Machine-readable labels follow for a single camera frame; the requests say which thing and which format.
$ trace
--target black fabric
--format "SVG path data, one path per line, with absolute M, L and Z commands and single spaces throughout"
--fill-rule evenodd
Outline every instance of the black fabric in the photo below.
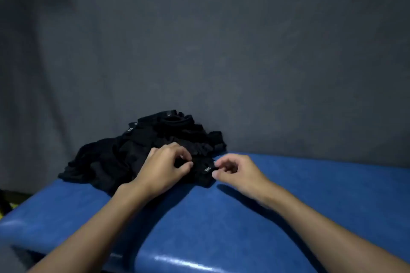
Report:
M 177 142 L 192 155 L 193 167 L 183 183 L 210 187 L 215 170 L 212 156 L 223 153 L 226 144 L 221 132 L 207 133 L 191 115 L 176 110 L 163 111 L 129 124 L 121 136 L 82 146 L 59 178 L 70 183 L 91 183 L 113 195 L 117 188 L 133 180 L 151 148 Z M 186 161 L 177 159 L 179 167 Z

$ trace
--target person's right hand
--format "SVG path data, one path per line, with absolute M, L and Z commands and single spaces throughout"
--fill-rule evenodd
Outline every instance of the person's right hand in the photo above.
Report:
M 215 162 L 219 169 L 213 178 L 235 187 L 239 192 L 264 203 L 267 193 L 279 186 L 271 182 L 247 155 L 228 153 Z

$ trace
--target person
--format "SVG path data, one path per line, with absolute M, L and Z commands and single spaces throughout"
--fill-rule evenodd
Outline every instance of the person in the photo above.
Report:
M 177 157 L 187 161 L 174 167 Z M 177 143 L 153 148 L 141 171 L 79 230 L 38 262 L 30 273 L 98 272 L 127 221 L 148 201 L 166 192 L 191 169 L 192 157 Z M 227 154 L 212 176 L 275 210 L 305 241 L 329 273 L 410 272 L 410 265 L 360 238 L 269 181 L 246 155 Z

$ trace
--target pile of black clothes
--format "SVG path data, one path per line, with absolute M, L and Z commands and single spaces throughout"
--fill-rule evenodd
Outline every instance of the pile of black clothes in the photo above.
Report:
M 105 138 L 82 146 L 59 178 L 70 183 L 90 183 L 113 195 L 117 188 L 133 180 L 151 148 L 176 142 L 192 155 L 193 167 L 182 182 L 210 187 L 215 170 L 212 156 L 222 154 L 226 144 L 221 132 L 204 131 L 191 115 L 176 110 L 163 111 L 138 119 L 121 136 Z M 184 162 L 177 159 L 175 166 Z

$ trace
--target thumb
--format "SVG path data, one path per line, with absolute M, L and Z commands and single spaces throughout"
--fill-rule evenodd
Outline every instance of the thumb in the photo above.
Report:
M 221 181 L 223 183 L 227 184 L 234 184 L 234 174 L 227 173 L 223 168 L 220 168 L 217 171 L 212 172 L 212 177 L 215 178 L 218 181 Z
M 187 162 L 184 163 L 183 165 L 181 165 L 178 169 L 177 172 L 180 175 L 180 178 L 182 178 L 183 176 L 185 176 L 187 173 L 189 173 L 189 171 L 191 170 L 193 166 L 193 162 Z

